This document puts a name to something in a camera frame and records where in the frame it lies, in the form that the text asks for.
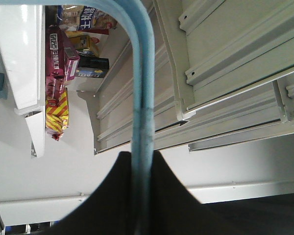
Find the maroon box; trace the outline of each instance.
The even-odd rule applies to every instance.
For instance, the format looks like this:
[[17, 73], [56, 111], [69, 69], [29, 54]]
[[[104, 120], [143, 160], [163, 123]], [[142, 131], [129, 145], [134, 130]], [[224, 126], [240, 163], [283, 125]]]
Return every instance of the maroon box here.
[[68, 85], [75, 78], [74, 75], [79, 62], [79, 55], [64, 31], [62, 31], [62, 37], [65, 61], [64, 85]]

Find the red and yellow packaging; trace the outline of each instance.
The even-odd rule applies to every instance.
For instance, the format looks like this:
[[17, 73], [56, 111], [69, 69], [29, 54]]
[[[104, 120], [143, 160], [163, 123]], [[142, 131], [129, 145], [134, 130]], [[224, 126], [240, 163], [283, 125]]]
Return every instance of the red and yellow packaging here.
[[59, 140], [63, 131], [69, 126], [69, 104], [67, 90], [60, 95], [59, 102], [46, 97], [46, 132]]

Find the store shelf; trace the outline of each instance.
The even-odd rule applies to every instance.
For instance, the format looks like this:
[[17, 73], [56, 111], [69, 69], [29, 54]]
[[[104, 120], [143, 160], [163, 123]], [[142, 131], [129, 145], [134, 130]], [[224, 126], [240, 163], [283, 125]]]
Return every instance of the store shelf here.
[[35, 113], [26, 118], [35, 157], [43, 156], [45, 146], [44, 20], [41, 5], [0, 5], [0, 53], [15, 99], [15, 113]]

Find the light blue plastic handle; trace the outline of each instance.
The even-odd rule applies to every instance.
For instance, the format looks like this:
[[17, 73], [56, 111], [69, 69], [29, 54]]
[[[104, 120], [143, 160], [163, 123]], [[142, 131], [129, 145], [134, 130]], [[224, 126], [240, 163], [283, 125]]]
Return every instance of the light blue plastic handle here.
[[150, 169], [153, 154], [154, 36], [146, 9], [139, 0], [0, 0], [0, 4], [87, 5], [113, 16], [133, 46], [134, 109], [132, 139], [132, 205], [130, 227], [148, 235]]

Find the snack package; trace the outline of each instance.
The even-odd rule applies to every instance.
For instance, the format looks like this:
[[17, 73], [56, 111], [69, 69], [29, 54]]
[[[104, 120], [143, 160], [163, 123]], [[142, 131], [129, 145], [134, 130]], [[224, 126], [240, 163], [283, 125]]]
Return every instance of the snack package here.
[[65, 64], [62, 31], [51, 26], [46, 31], [46, 96], [59, 100], [64, 92]]
[[109, 59], [81, 55], [75, 76], [104, 78], [108, 71]]
[[88, 6], [58, 6], [57, 24], [62, 30], [77, 31], [85, 29], [114, 28], [117, 21], [108, 14]]
[[74, 79], [76, 67], [79, 61], [79, 55], [64, 32], [62, 32], [62, 36], [65, 61], [64, 85], [68, 85], [70, 81]]
[[57, 101], [46, 97], [46, 132], [59, 141], [63, 131], [69, 126], [69, 103], [67, 91]]
[[74, 48], [80, 55], [100, 57], [100, 53], [108, 39], [108, 34], [91, 33], [85, 31], [66, 31]]

